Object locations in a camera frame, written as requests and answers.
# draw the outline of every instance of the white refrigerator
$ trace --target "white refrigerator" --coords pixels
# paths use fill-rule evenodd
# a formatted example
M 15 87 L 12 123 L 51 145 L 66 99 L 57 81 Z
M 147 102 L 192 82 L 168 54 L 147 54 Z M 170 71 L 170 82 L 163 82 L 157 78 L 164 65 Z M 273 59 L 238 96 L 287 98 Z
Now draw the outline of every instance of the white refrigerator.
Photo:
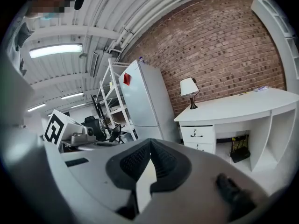
M 129 85 L 124 83 L 129 74 Z M 179 131 L 160 69 L 133 61 L 119 77 L 138 138 L 179 142 Z

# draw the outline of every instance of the desk drawer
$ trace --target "desk drawer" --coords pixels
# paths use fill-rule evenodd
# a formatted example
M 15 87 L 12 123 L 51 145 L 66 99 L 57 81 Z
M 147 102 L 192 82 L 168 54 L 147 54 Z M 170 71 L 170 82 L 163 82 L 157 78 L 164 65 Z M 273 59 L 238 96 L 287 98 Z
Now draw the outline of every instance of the desk drawer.
M 181 127 L 184 142 L 191 143 L 215 143 L 213 126 Z
M 198 143 L 184 143 L 186 147 L 191 147 L 200 151 L 213 154 L 214 146 L 213 144 L 198 144 Z

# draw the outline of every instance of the table lamp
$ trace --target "table lamp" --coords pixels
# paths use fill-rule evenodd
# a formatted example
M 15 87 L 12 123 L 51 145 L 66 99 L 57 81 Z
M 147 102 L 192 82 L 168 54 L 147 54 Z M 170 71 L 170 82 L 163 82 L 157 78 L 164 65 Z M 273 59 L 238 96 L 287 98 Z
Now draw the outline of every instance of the table lamp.
M 187 78 L 185 80 L 182 80 L 180 84 L 181 84 L 181 95 L 183 96 L 183 95 L 190 94 L 190 100 L 191 100 L 190 109 L 191 110 L 196 109 L 197 106 L 195 105 L 194 100 L 191 96 L 191 93 L 199 91 L 199 89 L 196 85 L 195 79 L 194 78 Z

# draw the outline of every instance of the ceiling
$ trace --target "ceiling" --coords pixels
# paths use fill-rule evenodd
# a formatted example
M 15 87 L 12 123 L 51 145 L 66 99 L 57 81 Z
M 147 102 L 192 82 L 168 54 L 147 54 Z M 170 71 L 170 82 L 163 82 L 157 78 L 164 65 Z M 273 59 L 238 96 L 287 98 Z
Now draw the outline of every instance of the ceiling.
M 42 103 L 38 109 L 46 114 L 53 109 L 62 112 L 82 103 L 91 104 L 90 95 L 97 94 L 99 82 L 108 66 L 110 48 L 125 54 L 126 50 L 163 15 L 190 0 L 85 0 L 78 11 L 68 7 L 64 14 L 50 20 L 26 19 L 34 30 L 21 49 L 25 79 L 36 94 L 28 108 Z M 32 59 L 29 51 L 42 46 L 63 43 L 83 44 L 83 53 L 64 53 Z M 98 56 L 95 77 L 89 76 L 93 52 Z M 83 97 L 62 100 L 61 97 L 83 92 Z

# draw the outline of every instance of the refrigerator door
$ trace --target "refrigerator door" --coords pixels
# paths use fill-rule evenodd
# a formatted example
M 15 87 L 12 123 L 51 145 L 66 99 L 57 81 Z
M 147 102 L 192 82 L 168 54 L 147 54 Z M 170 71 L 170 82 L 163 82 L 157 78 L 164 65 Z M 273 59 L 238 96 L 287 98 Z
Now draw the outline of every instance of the refrigerator door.
M 124 74 L 130 75 L 129 85 L 124 84 Z M 156 114 L 140 71 L 134 61 L 119 77 L 120 87 L 134 126 L 158 126 Z
M 161 130 L 159 126 L 154 126 L 154 127 L 135 126 L 135 131 L 139 139 L 152 138 L 152 139 L 163 140 L 163 136 L 161 134 Z

